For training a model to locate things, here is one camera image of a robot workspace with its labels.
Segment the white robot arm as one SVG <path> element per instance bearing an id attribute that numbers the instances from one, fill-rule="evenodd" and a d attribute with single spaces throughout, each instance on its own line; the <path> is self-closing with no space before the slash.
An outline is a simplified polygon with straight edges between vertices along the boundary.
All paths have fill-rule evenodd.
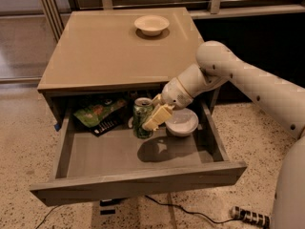
<path id="1" fill-rule="evenodd" d="M 195 58 L 153 99 L 143 128 L 156 130 L 174 109 L 231 82 L 296 139 L 279 172 L 270 229 L 305 229 L 305 89 L 242 61 L 217 41 L 201 44 Z"/>

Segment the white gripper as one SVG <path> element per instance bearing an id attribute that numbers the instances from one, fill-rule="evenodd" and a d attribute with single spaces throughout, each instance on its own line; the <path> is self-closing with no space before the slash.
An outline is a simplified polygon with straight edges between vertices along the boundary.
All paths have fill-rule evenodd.
<path id="1" fill-rule="evenodd" d="M 146 131 L 156 131 L 173 115 L 173 107 L 177 110 L 184 109 L 192 102 L 193 98 L 186 92 L 178 78 L 173 78 L 164 86 L 162 93 L 152 99 L 155 108 L 142 124 L 142 128 Z"/>

